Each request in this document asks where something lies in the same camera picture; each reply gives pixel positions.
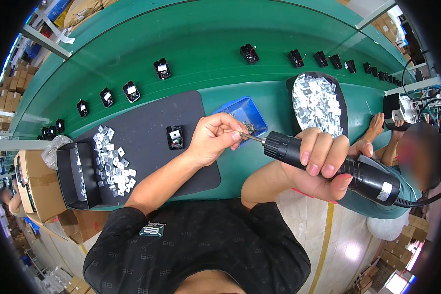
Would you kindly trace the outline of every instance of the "black cable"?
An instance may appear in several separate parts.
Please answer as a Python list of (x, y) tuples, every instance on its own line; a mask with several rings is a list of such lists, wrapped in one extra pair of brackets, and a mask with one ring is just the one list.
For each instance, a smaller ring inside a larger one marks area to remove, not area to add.
[(441, 193), (439, 193), (435, 197), (429, 198), (428, 200), (419, 201), (419, 202), (411, 202), (402, 198), (397, 198), (397, 200), (394, 202), (394, 205), (402, 208), (419, 208), (428, 205), (430, 203), (433, 203), (439, 198), (441, 198)]

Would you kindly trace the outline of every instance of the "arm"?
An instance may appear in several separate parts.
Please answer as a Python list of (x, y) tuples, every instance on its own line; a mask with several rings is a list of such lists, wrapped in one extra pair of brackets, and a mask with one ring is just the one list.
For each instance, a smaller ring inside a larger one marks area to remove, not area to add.
[(247, 132), (246, 127), (227, 113), (201, 118), (188, 150), (140, 182), (124, 207), (136, 208), (145, 215), (158, 209), (200, 168), (216, 161), (226, 148), (235, 150), (242, 140), (240, 132)]
[(372, 144), (359, 140), (349, 146), (348, 138), (340, 136), (333, 139), (315, 127), (305, 129), (297, 138), (302, 140), (300, 161), (306, 171), (277, 160), (252, 173), (242, 186), (242, 204), (252, 209), (257, 203), (275, 201), (279, 193), (290, 188), (322, 200), (339, 200), (351, 182), (351, 175), (340, 174), (334, 177), (343, 164), (347, 154), (372, 155)]
[(8, 209), (10, 209), (10, 211), (13, 213), (18, 213), (20, 211), (21, 196), (20, 191), (18, 190), (16, 179), (13, 179), (13, 188), (16, 191), (16, 195), (8, 203)]

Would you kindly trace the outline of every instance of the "sticker on screwdriver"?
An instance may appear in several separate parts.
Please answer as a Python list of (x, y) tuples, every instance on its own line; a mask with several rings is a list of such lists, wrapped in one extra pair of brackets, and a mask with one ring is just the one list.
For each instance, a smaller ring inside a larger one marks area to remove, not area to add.
[(384, 182), (382, 184), (382, 189), (377, 196), (377, 199), (381, 201), (386, 201), (387, 198), (389, 198), (390, 192), (392, 191), (392, 184), (389, 184), (388, 182)]

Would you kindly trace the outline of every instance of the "cardboard box stack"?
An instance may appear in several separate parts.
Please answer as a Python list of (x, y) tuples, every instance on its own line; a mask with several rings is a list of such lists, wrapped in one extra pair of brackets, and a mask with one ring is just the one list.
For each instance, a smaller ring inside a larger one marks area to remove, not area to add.
[(380, 257), (396, 270), (404, 270), (412, 259), (413, 253), (407, 250), (407, 246), (412, 239), (423, 242), (429, 232), (428, 220), (415, 215), (410, 215), (409, 225), (404, 226), (400, 236), (394, 241), (389, 241), (384, 253)]
[[(5, 77), (0, 84), (0, 111), (15, 112), (26, 88), (34, 77), (37, 68), (18, 59), (14, 70), (5, 69)], [(8, 131), (12, 117), (0, 115), (0, 131)]]

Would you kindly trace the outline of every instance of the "hand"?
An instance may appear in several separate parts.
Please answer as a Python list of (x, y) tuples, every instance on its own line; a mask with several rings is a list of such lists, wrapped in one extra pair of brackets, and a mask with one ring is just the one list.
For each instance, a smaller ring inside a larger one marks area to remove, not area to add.
[[(399, 127), (404, 125), (404, 120), (397, 120), (394, 122), (394, 125)], [(392, 137), (396, 140), (400, 140), (402, 136), (404, 135), (404, 131), (392, 131)]]
[(321, 200), (340, 200), (345, 196), (347, 187), (353, 179), (350, 174), (337, 175), (330, 180), (343, 164), (347, 155), (357, 155), (361, 151), (366, 156), (372, 155), (372, 144), (359, 140), (349, 147), (346, 136), (335, 139), (318, 128), (307, 128), (299, 133), (300, 161), (307, 165), (306, 171), (281, 162), (281, 168), (288, 179), (302, 192)]
[(376, 115), (374, 115), (372, 120), (370, 120), (369, 128), (372, 131), (374, 131), (376, 135), (379, 135), (384, 131), (384, 129), (382, 128), (383, 125), (384, 125), (384, 114), (379, 112)]
[(237, 149), (242, 141), (240, 132), (248, 133), (246, 126), (225, 112), (203, 117), (197, 123), (185, 153), (195, 164), (206, 167), (226, 148)]

